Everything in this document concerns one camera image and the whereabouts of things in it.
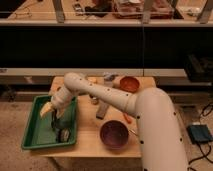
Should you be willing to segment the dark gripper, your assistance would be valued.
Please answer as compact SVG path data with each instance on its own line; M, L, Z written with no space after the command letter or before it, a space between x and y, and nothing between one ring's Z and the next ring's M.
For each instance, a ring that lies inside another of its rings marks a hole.
M56 117L56 113L57 113L57 111L53 110L52 115L51 115L51 118L52 118L51 127L53 130L62 128L62 125L60 124L60 120Z

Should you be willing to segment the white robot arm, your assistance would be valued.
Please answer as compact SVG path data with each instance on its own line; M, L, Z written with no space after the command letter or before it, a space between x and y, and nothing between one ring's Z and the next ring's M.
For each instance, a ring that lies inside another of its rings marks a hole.
M95 96L136 119L143 171L187 171L188 160L178 117L165 91L147 87L130 93L92 83L82 74L70 72L64 76L61 88L42 107L40 116L56 110L60 118L79 92Z

